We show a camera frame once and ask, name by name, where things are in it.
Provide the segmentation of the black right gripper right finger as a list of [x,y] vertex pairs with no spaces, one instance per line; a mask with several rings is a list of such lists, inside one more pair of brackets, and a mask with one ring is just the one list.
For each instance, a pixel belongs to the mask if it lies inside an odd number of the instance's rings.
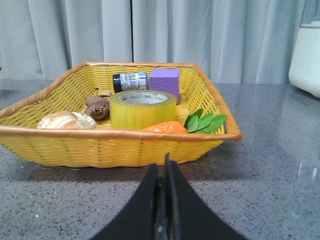
[[170,240],[245,239],[202,201],[169,154],[165,155],[164,186]]

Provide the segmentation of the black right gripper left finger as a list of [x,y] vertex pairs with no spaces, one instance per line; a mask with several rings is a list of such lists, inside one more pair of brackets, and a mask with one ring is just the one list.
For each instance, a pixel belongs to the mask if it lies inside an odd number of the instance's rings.
[[165,240],[167,211],[163,177],[158,166],[150,164],[147,172],[122,210],[93,240]]

